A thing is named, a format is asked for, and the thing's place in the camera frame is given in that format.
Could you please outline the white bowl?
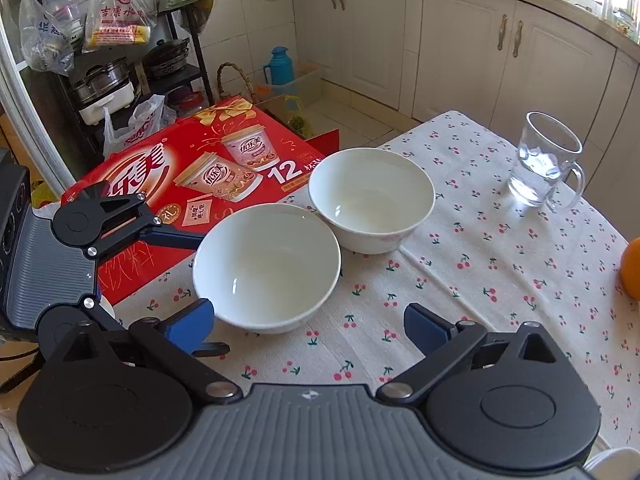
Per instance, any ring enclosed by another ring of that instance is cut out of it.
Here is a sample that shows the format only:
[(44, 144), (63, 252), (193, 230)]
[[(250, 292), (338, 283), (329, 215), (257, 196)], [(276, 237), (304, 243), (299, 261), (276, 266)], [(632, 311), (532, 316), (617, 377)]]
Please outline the white bowl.
[(350, 148), (323, 159), (312, 170), (308, 193), (338, 244), (363, 255), (398, 249), (436, 200), (423, 169), (379, 148)]
[(315, 214), (262, 204), (235, 212), (206, 234), (192, 281), (218, 320), (258, 334), (284, 334), (317, 313), (341, 267), (340, 245)]

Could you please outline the cherry-print tablecloth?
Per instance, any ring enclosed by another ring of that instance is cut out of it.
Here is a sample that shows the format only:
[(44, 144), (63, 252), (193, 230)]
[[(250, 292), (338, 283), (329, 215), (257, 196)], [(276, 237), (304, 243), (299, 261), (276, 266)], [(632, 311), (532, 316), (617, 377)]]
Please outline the cherry-print tablecloth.
[(243, 388), (254, 382), (376, 388), (420, 359), (402, 330), (407, 304), (497, 332), (536, 321), (596, 398), (600, 445), (637, 446), (639, 307), (618, 279), (626, 240), (586, 202), (561, 212), (518, 203), (506, 188), (514, 146), (458, 112), (386, 148), (430, 175), (436, 190), (430, 218), (397, 252), (344, 252), (330, 299), (292, 333), (256, 335), (217, 323), (213, 340), (230, 350), (209, 365)]

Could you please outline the white red shopping bag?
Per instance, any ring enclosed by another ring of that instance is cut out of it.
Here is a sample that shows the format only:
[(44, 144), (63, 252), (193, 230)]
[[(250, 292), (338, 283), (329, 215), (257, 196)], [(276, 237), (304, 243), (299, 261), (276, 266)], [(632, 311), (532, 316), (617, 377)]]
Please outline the white red shopping bag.
[(158, 94), (153, 94), (134, 109), (126, 127), (113, 127), (111, 114), (106, 106), (103, 107), (103, 116), (104, 158), (130, 148), (153, 133), (172, 125), (177, 119), (177, 113), (165, 104), (165, 97)]

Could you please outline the electric cooking pot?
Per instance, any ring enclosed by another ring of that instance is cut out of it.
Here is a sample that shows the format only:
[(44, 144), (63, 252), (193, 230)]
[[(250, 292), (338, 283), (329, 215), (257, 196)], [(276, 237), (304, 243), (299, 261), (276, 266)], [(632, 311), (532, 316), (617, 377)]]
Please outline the electric cooking pot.
[(126, 58), (95, 65), (84, 78), (72, 84), (73, 94), (82, 121), (97, 125), (104, 119), (104, 110), (110, 114), (130, 107), (136, 98)]

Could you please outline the red drink carton box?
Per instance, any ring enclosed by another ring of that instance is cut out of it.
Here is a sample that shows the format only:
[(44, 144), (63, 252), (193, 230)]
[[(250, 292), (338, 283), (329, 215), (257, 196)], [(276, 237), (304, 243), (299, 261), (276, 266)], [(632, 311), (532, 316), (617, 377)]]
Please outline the red drink carton box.
[[(106, 158), (65, 192), (62, 206), (142, 194), (165, 224), (206, 234), (246, 207), (292, 203), (324, 156), (316, 142), (236, 96)], [(155, 311), (192, 298), (194, 252), (137, 242), (111, 259), (90, 261), (98, 267), (99, 292), (113, 306), (145, 299)]]

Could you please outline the wicker basket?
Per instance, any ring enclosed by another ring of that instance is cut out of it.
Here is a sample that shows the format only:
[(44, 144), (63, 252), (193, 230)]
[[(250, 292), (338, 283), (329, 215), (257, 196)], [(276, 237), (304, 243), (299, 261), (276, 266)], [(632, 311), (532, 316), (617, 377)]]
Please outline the wicker basket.
[(240, 96), (251, 103), (257, 102), (254, 84), (242, 68), (233, 62), (223, 62), (217, 67), (216, 89), (218, 101)]

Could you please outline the black storage rack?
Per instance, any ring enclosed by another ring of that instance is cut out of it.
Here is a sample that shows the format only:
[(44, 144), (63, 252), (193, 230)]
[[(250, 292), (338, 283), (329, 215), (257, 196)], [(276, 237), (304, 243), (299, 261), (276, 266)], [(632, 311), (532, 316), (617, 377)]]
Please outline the black storage rack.
[[(204, 0), (156, 1), (157, 25), (161, 18), (168, 18), (175, 10), (191, 16), (196, 5)], [(155, 25), (147, 44), (106, 47), (84, 53), (88, 3), (89, 0), (21, 0), (18, 20), (21, 48), (35, 76), (35, 106), (44, 128), (51, 139), (75, 145), (82, 156), (96, 157), (98, 144), (83, 132), (97, 125), (88, 126), (82, 121), (72, 84), (84, 78), (87, 70), (95, 65), (126, 58), (137, 99), (141, 78), (134, 71), (134, 56), (138, 54), (152, 92), (158, 92), (165, 79), (182, 72), (189, 43), (174, 37), (158, 38), (153, 32)]]

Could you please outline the glass water mug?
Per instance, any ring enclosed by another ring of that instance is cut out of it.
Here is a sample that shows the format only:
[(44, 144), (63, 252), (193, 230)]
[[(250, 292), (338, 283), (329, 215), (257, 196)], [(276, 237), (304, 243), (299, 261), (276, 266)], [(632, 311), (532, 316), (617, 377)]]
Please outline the glass water mug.
[[(585, 171), (578, 164), (581, 154), (582, 141), (564, 122), (532, 110), (525, 115), (508, 188), (529, 207), (547, 206), (557, 214), (570, 210), (586, 187)], [(553, 195), (570, 174), (574, 174), (576, 188), (567, 204), (559, 204)]]

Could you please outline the bumpy orange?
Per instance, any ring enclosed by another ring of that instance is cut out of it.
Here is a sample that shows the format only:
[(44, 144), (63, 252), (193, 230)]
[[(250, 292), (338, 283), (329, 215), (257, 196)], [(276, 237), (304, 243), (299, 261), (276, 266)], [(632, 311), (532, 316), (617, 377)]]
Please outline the bumpy orange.
[(640, 238), (632, 240), (620, 257), (620, 284), (634, 301), (640, 300)]

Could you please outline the white plastic bag with noodles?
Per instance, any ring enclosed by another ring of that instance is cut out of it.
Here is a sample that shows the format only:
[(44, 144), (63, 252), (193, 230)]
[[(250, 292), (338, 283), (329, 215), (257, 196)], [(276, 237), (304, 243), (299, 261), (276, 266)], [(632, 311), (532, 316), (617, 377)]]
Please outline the white plastic bag with noodles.
[(82, 52), (147, 44), (156, 18), (156, 0), (89, 0)]

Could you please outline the teal thermos flask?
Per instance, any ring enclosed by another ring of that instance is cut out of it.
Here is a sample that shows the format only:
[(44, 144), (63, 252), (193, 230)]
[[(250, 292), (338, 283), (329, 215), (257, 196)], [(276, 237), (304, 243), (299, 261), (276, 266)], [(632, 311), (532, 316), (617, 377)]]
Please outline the teal thermos flask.
[(295, 79), (292, 58), (287, 47), (275, 47), (271, 51), (269, 62), (262, 68), (265, 81), (273, 86), (285, 86)]

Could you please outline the open cardboard box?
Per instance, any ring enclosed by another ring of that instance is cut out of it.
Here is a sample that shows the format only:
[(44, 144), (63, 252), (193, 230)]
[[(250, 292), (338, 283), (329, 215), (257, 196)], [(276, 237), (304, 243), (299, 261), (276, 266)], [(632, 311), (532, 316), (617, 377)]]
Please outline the open cardboard box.
[(322, 68), (312, 63), (294, 65), (294, 79), (288, 84), (270, 84), (265, 77), (254, 81), (257, 106), (301, 138), (320, 133), (311, 125), (310, 107), (322, 98)]

